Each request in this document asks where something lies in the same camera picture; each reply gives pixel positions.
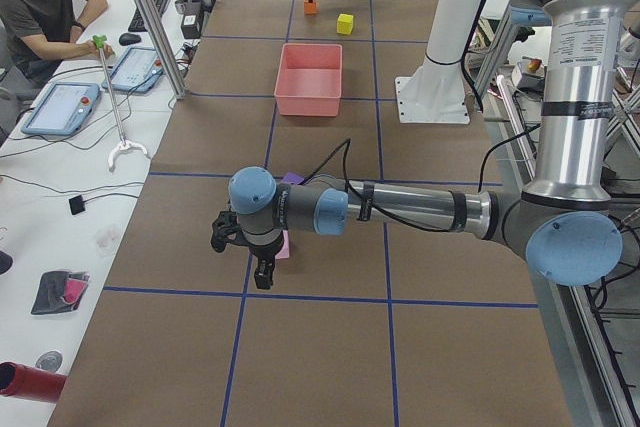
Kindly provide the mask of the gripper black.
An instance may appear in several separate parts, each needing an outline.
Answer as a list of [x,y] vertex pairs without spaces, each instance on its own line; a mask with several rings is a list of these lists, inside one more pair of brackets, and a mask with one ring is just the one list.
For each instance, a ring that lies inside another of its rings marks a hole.
[[254,271],[254,281],[257,289],[266,289],[273,285],[275,257],[283,246],[283,239],[275,239],[265,245],[249,243],[249,251],[258,261]]

